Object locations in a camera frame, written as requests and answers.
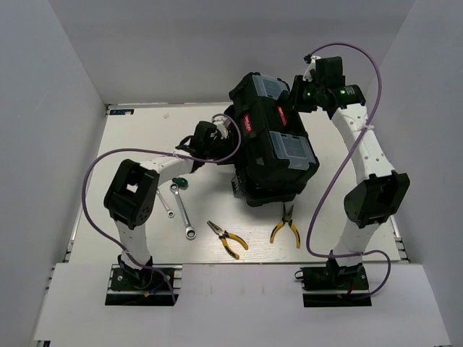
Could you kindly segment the black plastic toolbox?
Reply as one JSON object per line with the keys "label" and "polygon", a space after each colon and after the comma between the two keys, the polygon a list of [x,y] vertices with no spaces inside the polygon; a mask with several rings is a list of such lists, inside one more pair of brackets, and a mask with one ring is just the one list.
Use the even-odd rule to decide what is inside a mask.
{"label": "black plastic toolbox", "polygon": [[251,207],[290,202],[302,193],[320,163],[288,84],[258,72],[246,74],[229,92],[225,111],[239,126],[241,145],[232,158],[234,193]]}

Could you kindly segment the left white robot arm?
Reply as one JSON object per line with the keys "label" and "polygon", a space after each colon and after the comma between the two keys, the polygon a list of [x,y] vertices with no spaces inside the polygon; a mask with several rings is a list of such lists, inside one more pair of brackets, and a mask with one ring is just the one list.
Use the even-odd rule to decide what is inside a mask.
{"label": "left white robot arm", "polygon": [[136,288],[148,287],[153,279],[145,223],[153,212],[158,187],[175,177],[194,173],[207,162],[229,163],[241,139],[237,123],[219,114],[211,122],[198,123],[195,133],[176,147],[178,155],[159,155],[142,163],[126,159],[120,163],[103,205],[119,232],[119,266]]}

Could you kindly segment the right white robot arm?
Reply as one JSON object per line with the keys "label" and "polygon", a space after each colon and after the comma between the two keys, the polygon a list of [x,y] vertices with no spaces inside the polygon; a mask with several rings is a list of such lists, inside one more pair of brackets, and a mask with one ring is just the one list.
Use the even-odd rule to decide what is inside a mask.
{"label": "right white robot arm", "polygon": [[373,234],[399,209],[409,188],[406,173],[398,173],[386,158],[369,125],[366,100],[357,85],[347,85],[339,56],[305,57],[306,72],[294,79],[292,105],[298,111],[325,111],[348,149],[356,186],[344,198],[347,221],[324,267],[302,269],[308,291],[354,290],[363,278],[362,258]]}

